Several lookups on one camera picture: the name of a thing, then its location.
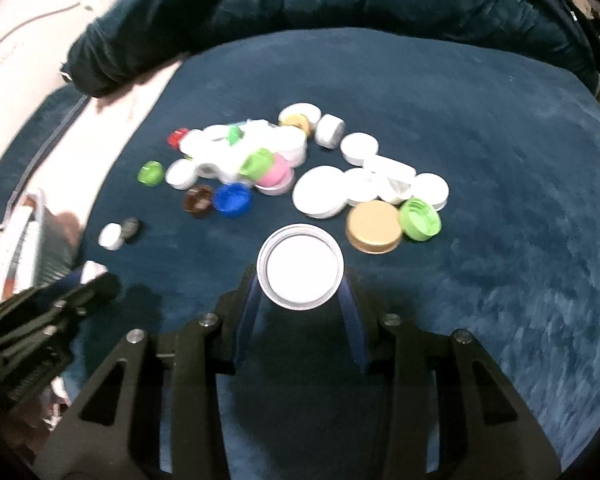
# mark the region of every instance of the plastic lid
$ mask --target plastic lid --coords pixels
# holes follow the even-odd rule
[[[244,184],[225,184],[216,190],[214,207],[222,216],[236,218],[251,208],[251,193]]]
[[[307,119],[309,119],[312,130],[315,130],[315,127],[317,126],[318,121],[320,121],[320,117],[322,116],[320,108],[318,108],[316,105],[312,105],[309,103],[295,103],[284,108],[278,114],[278,122],[283,123],[285,122],[286,118],[288,118],[290,115],[295,114],[304,115]]]
[[[260,180],[273,166],[274,155],[265,148],[251,153],[240,167],[240,174],[254,181]]]
[[[122,238],[122,226],[120,224],[107,224],[100,231],[98,243],[101,247],[109,251],[118,250],[122,247],[124,240]]]
[[[295,126],[304,131],[304,134],[309,137],[314,132],[309,119],[302,114],[289,115],[284,121],[280,121],[280,126]]]
[[[309,310],[333,296],[344,275],[342,251],[326,231],[294,224],[274,232],[258,254],[256,273],[274,303]]]
[[[368,156],[378,152],[378,141],[369,134],[357,132],[342,139],[340,150],[349,164],[362,166]]]
[[[408,164],[380,155],[368,156],[363,167],[375,174],[385,176],[407,186],[412,183],[416,176],[416,170]]]
[[[150,160],[146,163],[138,173],[138,182],[145,186],[157,186],[164,178],[164,170],[160,162]]]
[[[175,189],[189,189],[198,179],[196,165],[188,158],[176,160],[169,166],[164,179],[167,184]]]
[[[417,242],[429,240],[442,229],[438,213],[419,198],[411,198],[402,204],[398,220],[404,233]]]
[[[244,133],[238,126],[231,124],[229,126],[229,133],[226,134],[226,139],[229,141],[229,145],[233,146],[242,138],[243,135]]]
[[[344,121],[336,116],[322,116],[315,128],[315,142],[324,148],[332,150],[344,135]]]
[[[398,210],[380,200],[355,206],[347,216],[345,231],[351,245],[368,254],[393,251],[402,238]]]
[[[182,138],[185,135],[187,135],[187,133],[189,133],[188,128],[178,128],[174,132],[171,132],[169,134],[169,137],[167,137],[168,145],[170,145],[172,148],[174,148],[176,150],[179,149],[180,141],[182,140]]]
[[[292,170],[291,168],[287,168],[286,175],[280,181],[280,183],[276,184],[275,186],[271,186],[271,187],[256,186],[256,189],[264,195],[269,195],[269,196],[283,195],[286,192],[288,192],[289,190],[291,190],[291,188],[293,187],[294,178],[295,178],[294,170]]]
[[[411,192],[414,198],[431,204],[433,209],[440,211],[446,205],[449,197],[449,186],[445,179],[433,173],[421,173],[413,179]]]
[[[374,175],[363,168],[352,168],[344,172],[344,183],[349,205],[358,205],[378,198],[378,186]]]
[[[294,206],[312,218],[337,215],[347,203],[344,173],[333,166],[318,166],[307,171],[296,183]]]

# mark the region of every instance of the blue bottle cap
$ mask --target blue bottle cap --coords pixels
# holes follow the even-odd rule
[[[234,182],[216,190],[214,208],[227,218],[237,218],[251,208],[251,192],[244,184]]]

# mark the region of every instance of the white jar lid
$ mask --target white jar lid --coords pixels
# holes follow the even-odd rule
[[[304,115],[311,123],[312,130],[315,130],[315,127],[318,125],[318,121],[320,121],[320,117],[322,116],[320,108],[316,105],[309,103],[295,103],[284,108],[278,114],[278,122],[283,123],[286,118],[294,114]]]
[[[344,259],[326,231],[294,224],[267,238],[258,254],[256,273],[271,301],[291,310],[309,310],[336,293],[344,275]]]
[[[445,179],[433,173],[421,173],[411,183],[413,196],[424,200],[440,211],[446,205],[449,197],[449,186]]]
[[[285,177],[280,181],[279,184],[276,184],[273,187],[263,187],[256,185],[256,189],[261,192],[263,195],[269,196],[279,196],[284,195],[286,192],[289,192],[291,188],[294,186],[296,174],[294,170],[289,168],[289,171],[286,172]]]
[[[195,158],[196,152],[200,146],[206,144],[205,136],[202,135],[202,130],[190,130],[184,137],[180,139],[180,151],[191,158]]]
[[[378,198],[374,174],[363,168],[352,168],[344,172],[347,203],[356,206]]]
[[[318,166],[307,171],[296,183],[294,206],[312,218],[337,215],[347,203],[344,173],[333,166]]]
[[[98,244],[109,251],[117,251],[124,242],[120,224],[105,225],[98,236]]]
[[[410,185],[416,176],[416,170],[411,166],[380,155],[367,157],[363,167],[366,170],[373,171],[375,174],[407,185]]]
[[[197,179],[196,165],[187,158],[176,160],[164,175],[165,182],[175,189],[189,189]]]
[[[369,134],[356,132],[342,139],[340,150],[349,164],[362,166],[367,157],[378,152],[378,141]]]
[[[344,121],[333,115],[323,115],[315,128],[315,142],[332,150],[344,135]]]

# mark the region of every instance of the green bottle cap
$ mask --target green bottle cap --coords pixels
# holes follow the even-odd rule
[[[164,178],[164,170],[160,162],[150,160],[138,172],[138,182],[145,186],[157,186]]]
[[[238,142],[242,138],[243,135],[244,134],[243,134],[242,130],[238,126],[231,124],[229,126],[229,133],[226,134],[226,140],[229,141],[229,146],[233,146],[236,142]]]
[[[440,215],[432,206],[419,198],[411,198],[402,204],[398,213],[398,222],[403,232],[417,242],[429,240],[442,229]]]
[[[260,148],[247,157],[240,168],[240,174],[256,182],[271,169],[274,159],[273,153],[265,148]]]

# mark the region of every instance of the dark blue blanket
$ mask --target dark blue blanket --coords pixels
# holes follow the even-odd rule
[[[136,182],[168,165],[167,134],[285,105],[317,104],[381,154],[440,174],[442,232],[370,256],[346,241],[345,213],[311,220],[289,195],[254,194],[240,219],[194,220],[183,193]],[[313,143],[303,173],[347,168]],[[97,245],[108,222],[137,216],[141,240]],[[191,57],[176,72],[104,183],[84,258],[125,292],[89,320],[68,376],[79,386],[131,328],[164,332],[234,288],[275,229],[314,223],[392,309],[426,330],[468,327],[512,379],[564,465],[600,425],[600,106],[577,78],[496,50],[362,29],[261,36]],[[264,304],[247,361],[222,378],[222,423],[237,479],[360,478],[378,416],[377,381],[357,374],[333,304],[291,312]]]

